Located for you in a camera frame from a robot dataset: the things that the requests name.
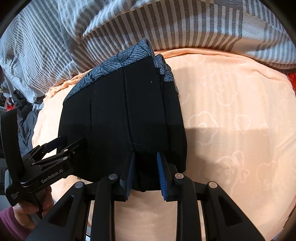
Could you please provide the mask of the person's left hand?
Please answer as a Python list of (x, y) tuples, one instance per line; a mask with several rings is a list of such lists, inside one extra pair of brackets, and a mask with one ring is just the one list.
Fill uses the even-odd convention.
[[(51, 186), (46, 187), (45, 195), (42, 199), (42, 216), (44, 217), (48, 211), (54, 206), (52, 198), (52, 188)], [(13, 207), (14, 216), (16, 221), (24, 228), (33, 230), (35, 228), (34, 222), (30, 219), (29, 215), (33, 215), (39, 211), (38, 207), (26, 202), (21, 201)]]

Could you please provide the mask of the maroon left sleeve forearm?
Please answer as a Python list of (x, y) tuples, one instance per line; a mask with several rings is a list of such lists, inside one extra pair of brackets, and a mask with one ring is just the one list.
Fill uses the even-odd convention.
[(18, 223), (11, 206), (1, 211), (0, 223), (0, 241), (24, 241), (31, 233), (31, 230)]

